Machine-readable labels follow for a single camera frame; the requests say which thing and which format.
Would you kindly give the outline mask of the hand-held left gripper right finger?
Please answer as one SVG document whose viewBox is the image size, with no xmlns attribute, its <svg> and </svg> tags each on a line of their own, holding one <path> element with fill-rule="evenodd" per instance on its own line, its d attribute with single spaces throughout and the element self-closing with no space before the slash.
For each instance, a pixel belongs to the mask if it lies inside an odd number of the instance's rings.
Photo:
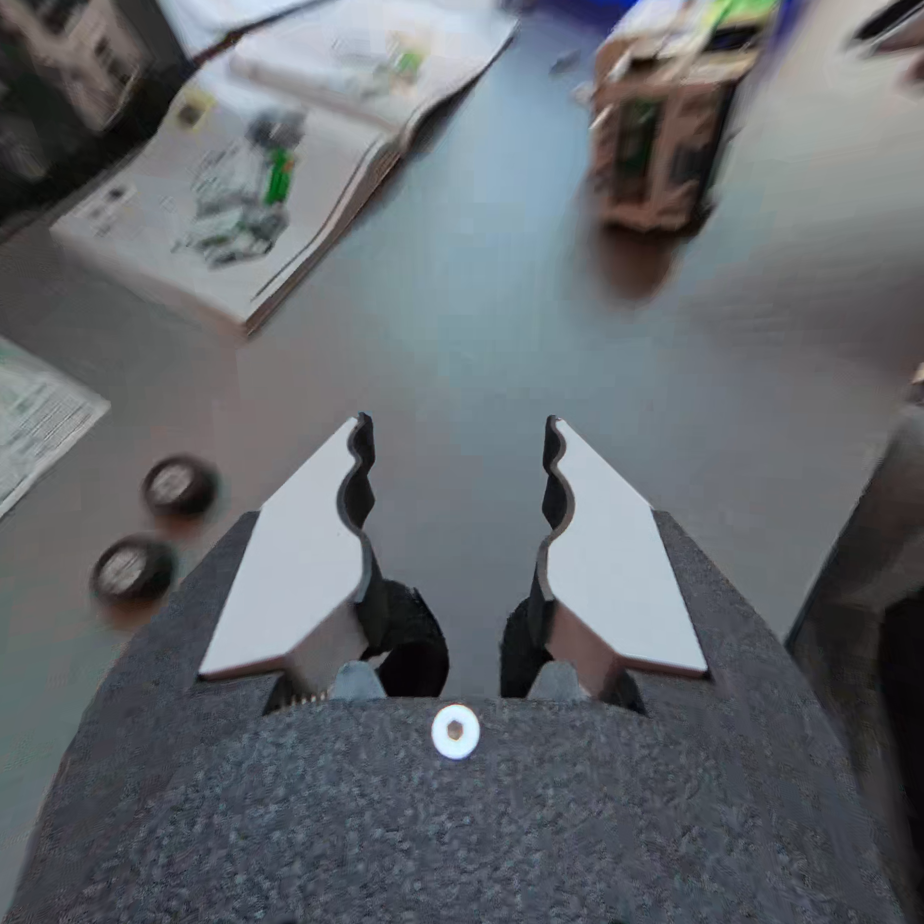
<svg viewBox="0 0 924 924">
<path fill-rule="evenodd" d="M 531 640 L 591 699 L 625 699 L 629 673 L 710 674 L 651 504 L 564 418 L 545 422 L 546 485 L 528 597 Z"/>
</svg>

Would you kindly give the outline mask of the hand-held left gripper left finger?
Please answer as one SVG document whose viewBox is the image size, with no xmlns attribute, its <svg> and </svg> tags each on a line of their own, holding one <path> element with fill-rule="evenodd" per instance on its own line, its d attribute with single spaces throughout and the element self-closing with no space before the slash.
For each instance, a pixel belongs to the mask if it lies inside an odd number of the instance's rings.
<svg viewBox="0 0 924 924">
<path fill-rule="evenodd" d="M 262 505 L 198 675 L 273 673 L 309 697 L 381 642 L 372 418 L 348 418 Z"/>
</svg>

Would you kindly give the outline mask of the black lego wheel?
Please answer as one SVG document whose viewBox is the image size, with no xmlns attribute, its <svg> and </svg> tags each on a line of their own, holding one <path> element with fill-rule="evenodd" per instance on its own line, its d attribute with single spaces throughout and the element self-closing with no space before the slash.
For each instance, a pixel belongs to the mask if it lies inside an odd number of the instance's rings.
<svg viewBox="0 0 924 924">
<path fill-rule="evenodd" d="M 90 594 L 109 606 L 153 603 L 168 593 L 177 563 L 173 547 L 162 539 L 141 534 L 123 537 L 94 563 Z"/>
<path fill-rule="evenodd" d="M 155 463 L 141 483 L 141 499 L 155 517 L 198 518 L 217 498 L 214 466 L 197 456 L 178 454 Z"/>
</svg>

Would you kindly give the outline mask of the white green lego truck model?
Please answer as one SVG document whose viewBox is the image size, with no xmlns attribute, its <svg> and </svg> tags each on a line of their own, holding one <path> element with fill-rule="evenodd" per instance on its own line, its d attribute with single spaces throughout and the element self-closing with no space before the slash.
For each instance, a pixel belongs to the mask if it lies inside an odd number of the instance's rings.
<svg viewBox="0 0 924 924">
<path fill-rule="evenodd" d="M 728 119 L 780 2 L 638 2 L 595 55 L 589 177 L 602 225 L 676 233 L 709 197 Z"/>
</svg>

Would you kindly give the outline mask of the open lego instruction booklet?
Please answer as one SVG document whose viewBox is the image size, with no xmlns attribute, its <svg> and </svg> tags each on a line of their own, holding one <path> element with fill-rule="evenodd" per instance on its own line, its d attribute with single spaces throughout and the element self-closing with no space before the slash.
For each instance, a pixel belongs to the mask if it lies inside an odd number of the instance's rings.
<svg viewBox="0 0 924 924">
<path fill-rule="evenodd" d="M 151 302 L 252 333 L 517 26 L 499 2 L 319 2 L 250 30 L 52 239 Z"/>
</svg>

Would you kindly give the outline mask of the black lego set box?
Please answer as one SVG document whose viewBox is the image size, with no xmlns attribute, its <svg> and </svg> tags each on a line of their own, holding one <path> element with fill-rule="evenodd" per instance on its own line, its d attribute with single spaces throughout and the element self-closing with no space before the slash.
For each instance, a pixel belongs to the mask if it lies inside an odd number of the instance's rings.
<svg viewBox="0 0 924 924">
<path fill-rule="evenodd" d="M 193 71 L 159 2 L 3 1 L 2 233 L 147 141 Z"/>
</svg>

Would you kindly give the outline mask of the white green printed paper sheet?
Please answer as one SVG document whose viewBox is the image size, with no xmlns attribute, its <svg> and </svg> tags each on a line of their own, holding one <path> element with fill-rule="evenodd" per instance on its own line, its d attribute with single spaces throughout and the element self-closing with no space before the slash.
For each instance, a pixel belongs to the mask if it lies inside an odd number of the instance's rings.
<svg viewBox="0 0 924 924">
<path fill-rule="evenodd" d="M 1 514 L 110 410 L 110 403 L 1 339 Z"/>
</svg>

